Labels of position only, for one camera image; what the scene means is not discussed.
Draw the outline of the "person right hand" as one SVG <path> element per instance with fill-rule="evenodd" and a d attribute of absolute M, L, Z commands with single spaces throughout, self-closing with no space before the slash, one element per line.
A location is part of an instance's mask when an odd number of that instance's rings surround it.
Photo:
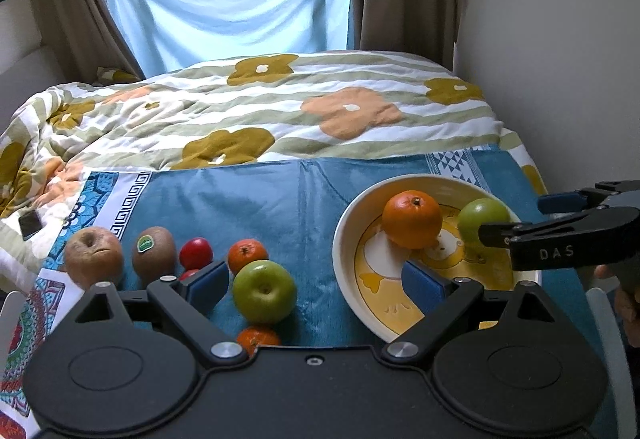
<path fill-rule="evenodd" d="M 622 318 L 624 331 L 631 347 L 639 347 L 639 288 L 634 288 L 634 295 L 619 287 L 616 289 L 614 308 Z"/>

